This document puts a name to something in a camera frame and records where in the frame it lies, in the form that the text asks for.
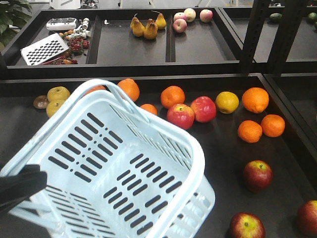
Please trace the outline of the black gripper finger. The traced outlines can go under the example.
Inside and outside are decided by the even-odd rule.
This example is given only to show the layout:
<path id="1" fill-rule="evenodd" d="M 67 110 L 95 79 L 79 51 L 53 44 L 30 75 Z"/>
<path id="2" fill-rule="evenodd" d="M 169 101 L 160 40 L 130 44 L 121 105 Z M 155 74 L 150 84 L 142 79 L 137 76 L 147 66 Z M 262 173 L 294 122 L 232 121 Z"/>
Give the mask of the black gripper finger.
<path id="1" fill-rule="evenodd" d="M 4 215 L 19 203 L 47 186 L 47 173 L 39 165 L 26 165 L 14 176 L 0 178 L 0 214 Z"/>

